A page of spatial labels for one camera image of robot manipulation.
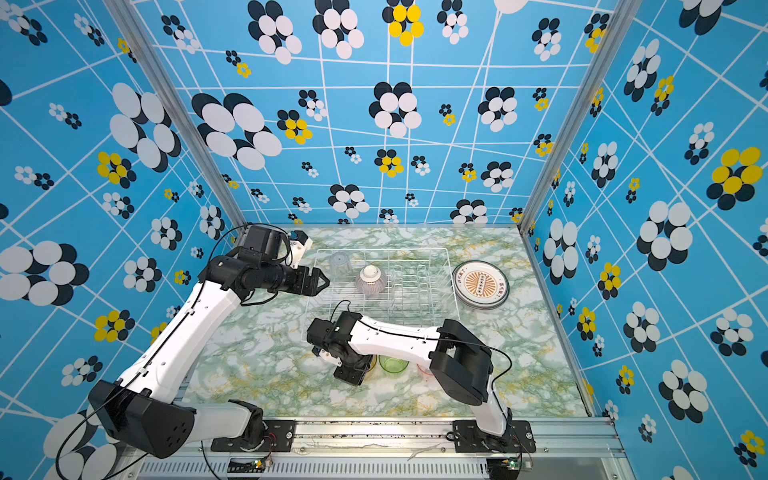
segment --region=plate with orange sunburst design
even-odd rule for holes
[[[457,266],[453,270],[453,285],[459,300],[480,310],[499,307],[509,295],[509,282],[503,272],[480,260]]]

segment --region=green cup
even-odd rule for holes
[[[401,359],[393,359],[390,356],[379,355],[379,365],[382,366],[385,372],[402,373],[408,366],[408,362]]]

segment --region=green marble surface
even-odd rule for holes
[[[314,245],[302,264],[327,257],[321,249],[446,248],[451,267],[484,260],[501,268],[510,283],[507,302],[491,311],[458,303],[462,323],[514,363],[496,382],[515,415],[586,416],[554,332],[522,240],[516,230],[474,227],[304,228]],[[359,387],[333,377],[333,366],[315,357],[305,341],[306,297],[279,295],[265,306],[240,307],[224,320],[200,355],[185,402],[240,399],[268,416],[468,416],[468,406],[450,399],[434,377],[410,364],[399,375],[376,366]],[[495,353],[496,373],[507,360]]]

